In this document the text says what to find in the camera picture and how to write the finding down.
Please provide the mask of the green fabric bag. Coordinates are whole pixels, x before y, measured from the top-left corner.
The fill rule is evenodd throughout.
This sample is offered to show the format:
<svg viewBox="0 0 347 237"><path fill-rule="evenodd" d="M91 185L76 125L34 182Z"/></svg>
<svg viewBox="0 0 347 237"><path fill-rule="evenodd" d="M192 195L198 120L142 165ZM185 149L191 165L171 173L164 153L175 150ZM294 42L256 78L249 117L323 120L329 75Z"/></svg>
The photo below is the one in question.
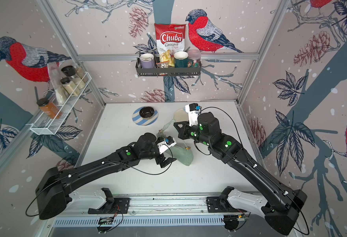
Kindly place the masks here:
<svg viewBox="0 0 347 237"><path fill-rule="evenodd" d="M164 132L171 126L173 123L176 122L174 119L172 119L170 122L164 125L162 129L159 130L157 134L157 138L167 138L167 136L164 134ZM171 151L173 152L173 157L176 158L179 162L181 162L185 166L189 166L193 159L193 153L190 150L186 150L184 146L181 145L175 145L171 148Z"/></svg>

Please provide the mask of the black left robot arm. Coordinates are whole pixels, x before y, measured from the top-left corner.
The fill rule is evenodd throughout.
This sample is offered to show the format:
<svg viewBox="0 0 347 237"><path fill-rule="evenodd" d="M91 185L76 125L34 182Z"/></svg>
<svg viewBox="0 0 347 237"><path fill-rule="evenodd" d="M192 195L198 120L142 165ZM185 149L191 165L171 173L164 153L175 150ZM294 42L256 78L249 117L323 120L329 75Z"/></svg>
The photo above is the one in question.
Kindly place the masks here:
<svg viewBox="0 0 347 237"><path fill-rule="evenodd" d="M39 219L47 220L62 213L72 201L69 195L81 186L132 168L141 160L155 160L157 165L165 168L176 159L166 158L164 152L171 152L175 145L176 141L171 136L157 138L151 133L145 133L136 142L121 147L100 160L66 170L59 170L57 167L48 169L35 191Z"/></svg>

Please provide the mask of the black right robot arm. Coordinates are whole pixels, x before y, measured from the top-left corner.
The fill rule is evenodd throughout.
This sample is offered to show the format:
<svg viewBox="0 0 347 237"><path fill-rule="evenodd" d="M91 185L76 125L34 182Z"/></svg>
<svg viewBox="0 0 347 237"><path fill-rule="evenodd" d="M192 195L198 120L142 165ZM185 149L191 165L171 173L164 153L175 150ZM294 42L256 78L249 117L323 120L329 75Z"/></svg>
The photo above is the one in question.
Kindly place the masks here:
<svg viewBox="0 0 347 237"><path fill-rule="evenodd" d="M258 197L230 189L227 203L234 209L241 208L261 216L275 231L289 235L307 195L302 190L286 186L266 171L240 142L221 131L218 119L211 112L200 114L197 121L194 125L188 121L175 122L178 137L207 145L212 156L239 172L262 194Z"/></svg>

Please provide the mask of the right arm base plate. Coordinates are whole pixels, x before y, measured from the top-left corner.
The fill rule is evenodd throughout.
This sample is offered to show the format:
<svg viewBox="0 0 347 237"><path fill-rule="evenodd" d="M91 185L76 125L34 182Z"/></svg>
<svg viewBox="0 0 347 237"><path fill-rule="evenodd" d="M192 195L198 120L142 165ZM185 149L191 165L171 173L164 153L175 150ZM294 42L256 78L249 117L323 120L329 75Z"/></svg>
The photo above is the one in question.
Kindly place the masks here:
<svg viewBox="0 0 347 237"><path fill-rule="evenodd" d="M235 188L227 186L222 193L217 197L207 197L206 204L209 213L232 213L240 212L245 213L246 210L233 208L232 205L228 202L228 195Z"/></svg>

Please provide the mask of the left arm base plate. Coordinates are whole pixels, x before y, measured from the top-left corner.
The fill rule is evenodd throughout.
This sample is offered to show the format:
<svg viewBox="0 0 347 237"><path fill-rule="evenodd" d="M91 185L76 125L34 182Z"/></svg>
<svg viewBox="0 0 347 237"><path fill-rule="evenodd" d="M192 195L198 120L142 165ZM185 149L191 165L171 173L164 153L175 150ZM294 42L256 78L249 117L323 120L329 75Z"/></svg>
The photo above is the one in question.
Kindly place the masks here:
<svg viewBox="0 0 347 237"><path fill-rule="evenodd" d="M102 188L101 189L106 196L106 202L99 208L89 208L88 214L115 214L115 213L121 213L121 214L127 214L129 207L130 207L130 198L126 197L118 197L114 198L111 191L108 188Z"/></svg>

